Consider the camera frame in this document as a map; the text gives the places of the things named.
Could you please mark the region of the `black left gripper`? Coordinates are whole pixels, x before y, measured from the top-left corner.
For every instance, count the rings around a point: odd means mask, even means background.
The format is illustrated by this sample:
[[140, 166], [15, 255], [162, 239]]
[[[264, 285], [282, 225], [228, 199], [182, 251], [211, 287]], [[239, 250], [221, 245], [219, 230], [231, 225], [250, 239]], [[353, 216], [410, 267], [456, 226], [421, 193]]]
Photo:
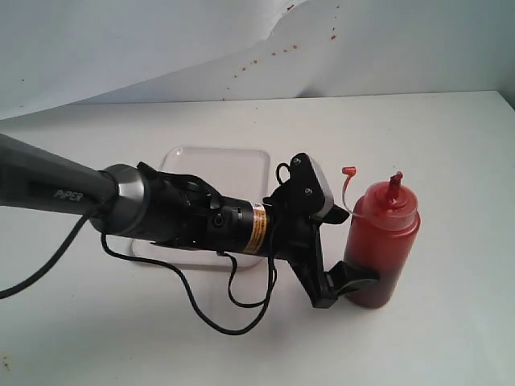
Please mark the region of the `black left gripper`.
[[379, 282], [380, 275], [376, 270], [354, 267], [344, 261], [338, 261], [324, 272], [321, 224], [343, 224], [349, 218], [349, 212], [333, 204], [319, 220], [313, 216], [322, 199], [317, 195], [308, 157], [306, 153], [296, 154], [287, 167], [289, 179], [265, 198], [274, 215], [270, 251], [292, 268], [311, 305], [327, 309], [337, 297]]

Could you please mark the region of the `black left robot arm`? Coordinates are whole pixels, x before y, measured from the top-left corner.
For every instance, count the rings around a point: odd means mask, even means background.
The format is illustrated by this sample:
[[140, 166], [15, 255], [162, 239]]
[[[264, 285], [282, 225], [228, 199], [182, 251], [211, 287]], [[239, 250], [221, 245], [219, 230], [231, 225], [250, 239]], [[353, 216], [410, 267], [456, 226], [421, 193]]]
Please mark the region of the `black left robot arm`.
[[165, 248], [242, 253], [287, 261], [316, 308], [376, 283], [378, 273], [339, 262], [323, 267], [320, 227], [342, 224], [319, 165], [307, 154], [287, 164], [289, 179], [260, 203], [222, 195], [195, 175], [139, 163], [94, 170], [8, 136], [1, 138], [1, 203], [81, 215], [93, 227]]

